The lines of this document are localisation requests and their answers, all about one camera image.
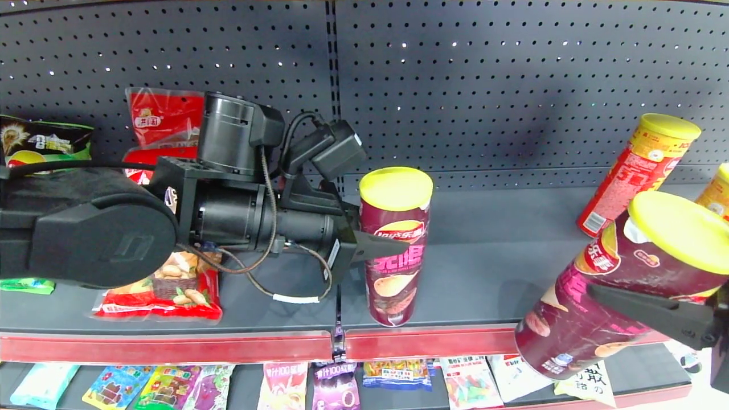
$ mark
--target red chip can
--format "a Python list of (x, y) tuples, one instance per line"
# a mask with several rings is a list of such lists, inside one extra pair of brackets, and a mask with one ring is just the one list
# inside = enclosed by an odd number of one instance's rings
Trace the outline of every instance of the red chip can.
[(577, 218), (577, 226), (594, 238), (637, 193), (657, 190), (700, 135), (698, 126), (681, 118), (643, 114), (628, 146)]
[(410, 244), (400, 255), (376, 258), (365, 265), (370, 314), (383, 326), (401, 326), (415, 309), (433, 180), (414, 168), (382, 168), (362, 178), (359, 194), (362, 231)]

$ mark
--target red shelf edge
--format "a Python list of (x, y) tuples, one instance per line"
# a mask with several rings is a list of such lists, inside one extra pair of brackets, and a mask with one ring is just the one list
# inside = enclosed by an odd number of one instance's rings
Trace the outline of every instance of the red shelf edge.
[(163, 365), (320, 361), (332, 357), (329, 332), (86, 336), (0, 333), (0, 360), (85, 365)]
[[(515, 323), (501, 325), (350, 329), (345, 332), (347, 358), (357, 362), (395, 357), (450, 357), (517, 354)], [(636, 344), (668, 341), (651, 332)]]

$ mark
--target store shelf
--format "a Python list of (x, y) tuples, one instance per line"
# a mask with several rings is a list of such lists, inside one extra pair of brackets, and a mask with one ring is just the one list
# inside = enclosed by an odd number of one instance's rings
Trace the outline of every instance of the store shelf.
[[(701, 189), (666, 185), (663, 190), (693, 199)], [(342, 284), (347, 357), (516, 352), (514, 323), (589, 240), (574, 221), (593, 192), (590, 187), (436, 191), (412, 319), (401, 328), (375, 323), (367, 310), (364, 270), (353, 270)], [(654, 333), (643, 343), (661, 340)]]
[[(662, 345), (637, 346), (623, 350), (605, 360), (610, 381), (619, 407), (682, 398), (688, 395), (691, 384), (687, 374), (673, 355)], [(11, 406), (9, 397), (31, 365), (5, 363), (0, 365), (0, 406), (8, 409), (24, 409)], [(100, 374), (102, 367), (83, 366), (74, 377), (59, 403), (58, 410), (92, 410), (81, 397)], [(255, 409), (262, 380), (261, 365), (240, 365), (231, 379), (229, 409)], [(433, 391), (393, 391), (365, 389), (362, 372), (357, 375), (359, 395), (363, 410), (445, 410), (448, 396), (442, 374), (433, 379)], [(306, 408), (311, 408), (313, 385), (308, 378)], [(507, 407), (514, 409), (579, 409), (603, 410), (607, 406), (590, 401), (579, 401), (565, 395), (554, 396), (551, 386), (538, 390)]]
[[(318, 262), (271, 258), (257, 278), (283, 294), (318, 295)], [(272, 301), (244, 276), (223, 276), (223, 318), (204, 322), (113, 322), (90, 316), (99, 291), (58, 285), (50, 296), (0, 295), (0, 360), (35, 363), (258, 363), (331, 358), (334, 298), (314, 305)]]

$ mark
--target product packaging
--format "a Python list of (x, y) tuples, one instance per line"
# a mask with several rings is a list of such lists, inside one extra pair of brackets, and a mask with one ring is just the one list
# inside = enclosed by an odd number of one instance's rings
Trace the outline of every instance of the product packaging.
[(37, 363), (11, 394), (10, 403), (55, 410), (78, 370), (78, 365)]
[(126, 409), (152, 375), (153, 366), (107, 366), (81, 400), (100, 410)]
[(432, 382), (425, 359), (365, 362), (362, 386), (389, 390), (431, 391)]
[(610, 378), (607, 376), (605, 363), (597, 362), (567, 380), (554, 385), (555, 395), (570, 395), (583, 400), (598, 401), (607, 406), (616, 407), (612, 394)]
[(258, 410), (304, 410), (308, 363), (263, 363)]
[(486, 356), (442, 357), (445, 387), (451, 410), (488, 409), (501, 407), (499, 397)]
[(50, 295), (55, 289), (55, 283), (46, 279), (3, 279), (0, 280), (0, 290), (11, 292), (35, 293), (37, 295)]
[(314, 371), (312, 410), (359, 410), (356, 369), (356, 363), (341, 363)]
[(191, 147), (198, 143), (203, 121), (203, 93), (129, 87), (125, 90), (134, 134), (142, 148), (163, 143)]
[(93, 127), (26, 121), (0, 115), (2, 155), (9, 168), (57, 160), (88, 160)]
[(700, 135), (698, 126), (681, 118), (643, 114), (628, 146), (577, 218), (580, 229), (594, 237), (637, 193), (657, 190)]
[(201, 371), (199, 365), (157, 367), (134, 410), (182, 410)]
[(703, 303), (727, 280), (726, 255), (721, 217), (679, 196), (639, 193), (517, 325), (516, 346), (536, 371), (568, 379), (650, 332), (592, 299), (588, 284)]
[(205, 365), (184, 410), (225, 410), (235, 365)]
[(410, 244), (405, 253), (366, 263), (370, 314), (383, 326), (401, 326), (415, 309), (433, 181), (418, 169), (383, 168), (362, 178), (359, 193), (362, 230)]
[(222, 314), (218, 272), (188, 252), (173, 252), (146, 279), (103, 291), (93, 309), (94, 317), (114, 320), (151, 317), (217, 322)]
[(553, 383), (531, 368), (520, 355), (488, 356), (499, 395), (504, 403), (516, 400)]
[(729, 221), (729, 163), (719, 166), (714, 179), (704, 188), (696, 203)]

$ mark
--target green snack bag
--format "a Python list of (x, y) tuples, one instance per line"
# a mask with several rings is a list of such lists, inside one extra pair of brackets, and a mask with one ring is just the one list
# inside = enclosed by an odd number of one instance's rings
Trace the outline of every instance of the green snack bag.
[(55, 283), (46, 279), (25, 278), (0, 280), (0, 290), (11, 292), (36, 293), (38, 295), (50, 295), (55, 289)]
[(93, 127), (26, 121), (0, 115), (0, 143), (8, 167), (57, 160), (89, 160)]

